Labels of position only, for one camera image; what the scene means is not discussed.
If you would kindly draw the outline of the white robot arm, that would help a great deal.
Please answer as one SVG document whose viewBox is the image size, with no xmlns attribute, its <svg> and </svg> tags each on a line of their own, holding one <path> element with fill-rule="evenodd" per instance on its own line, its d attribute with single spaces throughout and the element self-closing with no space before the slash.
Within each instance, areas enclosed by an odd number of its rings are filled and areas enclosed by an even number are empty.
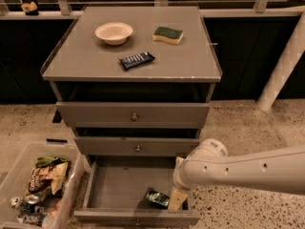
<svg viewBox="0 0 305 229">
<path fill-rule="evenodd" d="M 271 109 L 275 99 L 305 51 L 305 13 L 280 55 L 257 105 Z M 177 211 L 197 185 L 230 185 L 281 193 L 302 194 L 305 188 L 305 148 L 282 148 L 268 152 L 229 156 L 226 147 L 206 139 L 187 157 L 178 157 L 168 210 Z"/>
</svg>

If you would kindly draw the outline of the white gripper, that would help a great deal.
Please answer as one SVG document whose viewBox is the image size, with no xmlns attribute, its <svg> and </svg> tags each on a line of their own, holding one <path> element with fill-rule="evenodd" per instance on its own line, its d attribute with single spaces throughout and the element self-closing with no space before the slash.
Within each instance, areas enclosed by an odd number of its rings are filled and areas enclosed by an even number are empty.
<svg viewBox="0 0 305 229">
<path fill-rule="evenodd" d="M 215 183 L 215 178 L 221 174 L 221 165 L 217 161 L 227 156 L 227 148 L 213 138 L 201 142 L 186 158 L 177 156 L 168 210 L 177 212 L 180 209 L 188 197 L 186 191 L 197 185 Z"/>
</svg>

